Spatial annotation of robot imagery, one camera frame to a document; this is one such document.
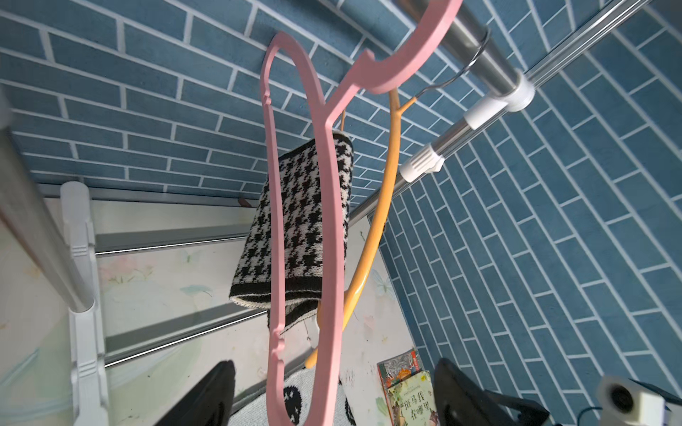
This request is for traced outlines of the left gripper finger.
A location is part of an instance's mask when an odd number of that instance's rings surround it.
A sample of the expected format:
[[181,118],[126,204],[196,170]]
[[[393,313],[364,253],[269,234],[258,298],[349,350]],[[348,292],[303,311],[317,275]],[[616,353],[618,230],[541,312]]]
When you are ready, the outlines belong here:
[[227,425],[236,388],[232,360],[219,362],[156,425]]

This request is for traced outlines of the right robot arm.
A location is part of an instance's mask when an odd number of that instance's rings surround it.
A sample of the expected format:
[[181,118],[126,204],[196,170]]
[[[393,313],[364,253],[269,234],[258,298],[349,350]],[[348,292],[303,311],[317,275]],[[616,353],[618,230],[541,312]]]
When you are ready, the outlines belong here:
[[549,420],[550,412],[536,401],[483,390],[447,358],[434,372],[440,425],[545,425]]

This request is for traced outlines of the pink clothes hanger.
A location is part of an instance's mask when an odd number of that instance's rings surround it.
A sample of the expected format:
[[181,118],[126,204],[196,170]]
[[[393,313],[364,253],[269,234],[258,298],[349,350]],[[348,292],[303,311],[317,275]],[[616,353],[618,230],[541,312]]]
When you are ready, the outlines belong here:
[[374,94],[387,93],[407,81],[433,54],[456,18],[459,1],[431,1],[410,38],[390,57],[377,61],[364,51],[333,93],[325,99],[312,61],[290,35],[278,33],[267,48],[260,77],[260,90],[266,128],[268,184],[271,209],[271,315],[266,387],[266,408],[271,425],[291,421],[283,400],[285,347],[281,337],[285,326],[285,248],[281,177],[277,154],[275,118],[271,107],[269,76],[278,51],[294,61],[305,89],[314,126],[314,140],[321,183],[323,213],[323,315],[315,370],[314,390],[307,423],[333,423],[339,379],[343,334],[344,291],[344,211],[341,202],[339,168],[332,126],[361,89]]

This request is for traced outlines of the orange clothes hanger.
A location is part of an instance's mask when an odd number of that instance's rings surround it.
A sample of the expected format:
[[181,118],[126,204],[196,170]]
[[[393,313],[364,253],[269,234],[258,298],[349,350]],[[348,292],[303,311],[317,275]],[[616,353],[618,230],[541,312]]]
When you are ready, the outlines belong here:
[[[467,71],[469,71],[469,69],[476,64],[481,55],[484,53],[485,49],[488,47],[491,37],[491,30],[487,28],[484,34],[485,36],[480,44],[480,47],[477,48],[477,51],[474,53],[469,63],[467,63],[467,65],[461,71],[459,71],[454,77],[450,78],[445,83],[427,86],[424,88],[424,90],[422,90],[422,92],[419,92],[419,94],[414,96],[402,106],[400,105],[400,98],[397,89],[391,90],[389,92],[388,96],[391,125],[389,131],[389,145],[384,179],[379,190],[377,212],[371,221],[369,233],[365,240],[359,264],[354,272],[350,287],[344,294],[343,330],[346,329],[347,324],[353,316],[353,312],[362,296],[362,291],[364,290],[369,278],[369,273],[371,271],[371,267],[373,266],[376,254],[378,252],[378,246],[385,230],[385,223],[388,218],[394,190],[396,189],[397,185],[396,176],[398,175],[399,171],[398,161],[400,157],[401,146],[400,131],[403,113],[413,104],[415,104],[417,99],[424,92],[439,89],[454,83],[454,81],[460,78],[462,74],[465,74]],[[413,156],[410,161],[411,163],[407,163],[406,167],[403,169],[407,170],[408,178],[416,179],[421,177],[423,174],[440,171],[442,165],[445,163],[445,158],[440,154],[436,154],[431,146],[427,146]]]

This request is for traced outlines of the houndstooth black white scarf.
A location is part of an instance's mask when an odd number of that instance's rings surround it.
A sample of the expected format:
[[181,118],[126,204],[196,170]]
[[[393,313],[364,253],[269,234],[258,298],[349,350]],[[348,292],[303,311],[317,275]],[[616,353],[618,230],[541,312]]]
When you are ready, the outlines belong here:
[[[279,157],[285,248],[285,328],[317,311],[323,291],[323,213],[315,141]],[[271,309],[271,209],[265,184],[230,288],[230,300]]]

